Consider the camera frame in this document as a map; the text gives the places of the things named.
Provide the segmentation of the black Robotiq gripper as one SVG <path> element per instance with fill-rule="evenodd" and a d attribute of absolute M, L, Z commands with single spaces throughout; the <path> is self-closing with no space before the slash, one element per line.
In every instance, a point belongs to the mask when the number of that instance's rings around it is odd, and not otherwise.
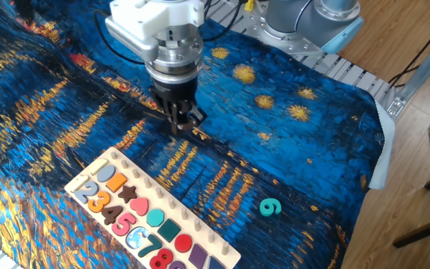
<path fill-rule="evenodd" d="M 197 87 L 197 77 L 181 84 L 167 84 L 152 79 L 150 94 L 162 111 L 167 112 L 171 108 L 174 135 L 179 133 L 179 129 L 186 131 L 200 126 L 207 118 L 207 114 L 201 108 L 193 107 L 187 113 L 181 114 L 178 129 L 178 102 L 187 101 L 190 107 L 195 105 Z"/>

